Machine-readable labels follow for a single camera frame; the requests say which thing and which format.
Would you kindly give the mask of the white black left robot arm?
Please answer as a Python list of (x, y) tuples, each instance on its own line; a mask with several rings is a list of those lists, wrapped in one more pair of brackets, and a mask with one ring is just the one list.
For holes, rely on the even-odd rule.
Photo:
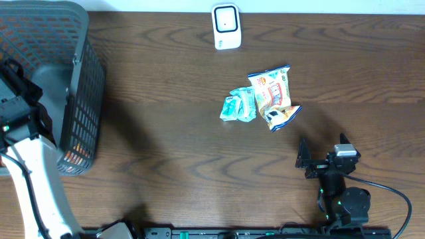
[(124, 220), (98, 229), (77, 222), (61, 174), (90, 168), (98, 139), (102, 91), (75, 90), (74, 67), (48, 64), (27, 76), (1, 62), (1, 160), (15, 184), (27, 238), (135, 238)]

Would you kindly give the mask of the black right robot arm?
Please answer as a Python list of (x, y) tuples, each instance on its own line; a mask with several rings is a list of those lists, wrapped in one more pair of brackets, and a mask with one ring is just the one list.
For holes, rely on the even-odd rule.
[(313, 159), (306, 140), (302, 139), (296, 167), (305, 169), (306, 179), (319, 180), (317, 203), (330, 224), (339, 228), (362, 226), (369, 221), (370, 192), (345, 184), (345, 177), (356, 169), (361, 154), (344, 134), (339, 140), (325, 159)]

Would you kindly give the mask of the white barcode scanner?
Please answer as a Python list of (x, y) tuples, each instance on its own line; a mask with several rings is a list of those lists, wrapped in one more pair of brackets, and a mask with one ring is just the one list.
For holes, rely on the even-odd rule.
[(214, 47), (217, 50), (228, 50), (240, 47), (242, 32), (240, 13), (235, 4), (221, 4), (212, 8), (212, 26)]

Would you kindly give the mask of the small green wipes pack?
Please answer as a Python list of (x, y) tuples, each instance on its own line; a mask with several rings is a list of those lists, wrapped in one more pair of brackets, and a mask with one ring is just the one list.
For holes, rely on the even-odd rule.
[(228, 96), (224, 99), (220, 119), (222, 121), (236, 121), (240, 108), (241, 99), (238, 96)]

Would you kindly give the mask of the green wet wipes pack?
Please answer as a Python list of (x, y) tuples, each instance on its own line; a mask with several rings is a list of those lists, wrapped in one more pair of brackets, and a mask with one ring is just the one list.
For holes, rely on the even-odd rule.
[(237, 120), (250, 122), (256, 118), (256, 103), (254, 87), (242, 87), (230, 92), (231, 96), (238, 96), (241, 99)]

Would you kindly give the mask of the black plastic mesh basket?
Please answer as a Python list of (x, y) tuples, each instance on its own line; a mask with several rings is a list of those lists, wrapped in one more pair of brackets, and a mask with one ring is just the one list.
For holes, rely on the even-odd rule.
[(62, 176), (94, 162), (105, 71), (88, 37), (86, 10), (70, 1), (2, 1), (1, 60), (43, 90)]

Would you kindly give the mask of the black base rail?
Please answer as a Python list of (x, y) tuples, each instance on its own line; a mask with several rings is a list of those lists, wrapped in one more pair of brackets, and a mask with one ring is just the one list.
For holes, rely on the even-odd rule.
[(136, 229), (120, 222), (107, 228), (86, 229), (88, 238), (145, 238), (145, 239), (252, 239), (252, 238), (384, 238), (391, 237), (388, 229), (342, 229), (329, 234), (312, 228), (288, 225), (279, 229), (190, 229), (143, 228)]

